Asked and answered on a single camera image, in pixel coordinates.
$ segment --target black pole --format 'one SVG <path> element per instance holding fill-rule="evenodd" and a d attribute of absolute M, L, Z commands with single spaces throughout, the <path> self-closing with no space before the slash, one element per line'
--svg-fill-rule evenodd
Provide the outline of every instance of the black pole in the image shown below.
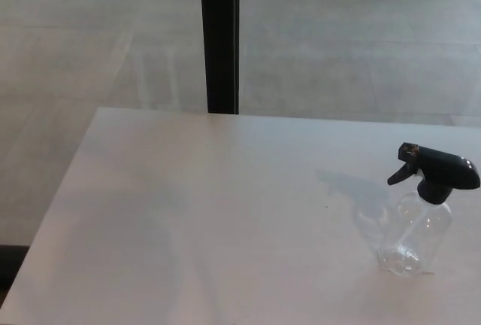
<path fill-rule="evenodd" d="M 239 0 L 202 0 L 209 113 L 239 114 Z"/>

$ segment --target gray floor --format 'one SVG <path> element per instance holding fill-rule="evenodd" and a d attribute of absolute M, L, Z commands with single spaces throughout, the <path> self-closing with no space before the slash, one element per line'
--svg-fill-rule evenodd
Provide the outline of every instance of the gray floor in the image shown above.
<path fill-rule="evenodd" d="M 244 114 L 481 126 L 481 0 L 241 0 L 240 30 Z M 204 82 L 200 0 L 0 0 L 0 243 L 99 105 L 205 111 Z"/>

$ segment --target bottle cap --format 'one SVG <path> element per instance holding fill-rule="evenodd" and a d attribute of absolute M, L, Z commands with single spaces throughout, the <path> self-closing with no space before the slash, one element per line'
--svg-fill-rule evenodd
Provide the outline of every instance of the bottle cap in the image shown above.
<path fill-rule="evenodd" d="M 388 179 L 388 185 L 419 175 L 422 181 L 418 185 L 418 193 L 433 205 L 446 201 L 453 188 L 473 190 L 479 187 L 478 171 L 464 157 L 403 143 L 398 158 L 405 164 Z"/>

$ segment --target clear plastic bottle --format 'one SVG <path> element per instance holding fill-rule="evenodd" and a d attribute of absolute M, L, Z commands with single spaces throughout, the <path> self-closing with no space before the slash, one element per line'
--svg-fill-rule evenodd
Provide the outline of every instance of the clear plastic bottle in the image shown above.
<path fill-rule="evenodd" d="M 405 164 L 388 179 L 389 185 L 413 175 L 422 180 L 416 191 L 401 199 L 377 255 L 382 269 L 397 275 L 419 275 L 430 270 L 451 225 L 446 199 L 454 188 L 478 188 L 479 175 L 464 157 L 417 144 L 402 144 L 398 158 Z"/>
<path fill-rule="evenodd" d="M 381 268 L 397 275 L 428 272 L 451 222 L 446 202 L 433 205 L 417 191 L 408 193 L 399 203 L 378 251 Z"/>

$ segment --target tabletop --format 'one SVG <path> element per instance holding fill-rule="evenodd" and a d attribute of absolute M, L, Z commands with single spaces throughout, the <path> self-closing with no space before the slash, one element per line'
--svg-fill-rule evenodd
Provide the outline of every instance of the tabletop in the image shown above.
<path fill-rule="evenodd" d="M 378 268 L 404 141 L 481 166 L 478 129 L 102 108 L 0 322 L 479 323 L 480 191 L 433 275 Z"/>

